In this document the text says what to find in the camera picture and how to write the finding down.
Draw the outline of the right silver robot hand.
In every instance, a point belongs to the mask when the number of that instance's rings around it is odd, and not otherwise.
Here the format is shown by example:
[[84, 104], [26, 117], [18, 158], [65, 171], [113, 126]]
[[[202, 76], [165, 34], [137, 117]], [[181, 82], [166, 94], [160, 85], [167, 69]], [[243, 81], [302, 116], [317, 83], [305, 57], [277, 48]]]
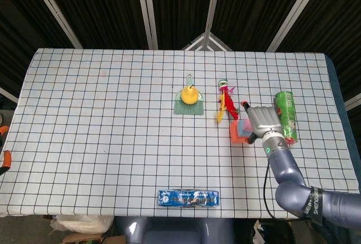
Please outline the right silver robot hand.
[[273, 107], [251, 107], [247, 101], [242, 101], [241, 105], [252, 127], [252, 133], [246, 139], [248, 144], [253, 144], [257, 139], [265, 141], [271, 136], [283, 137], [283, 129]]

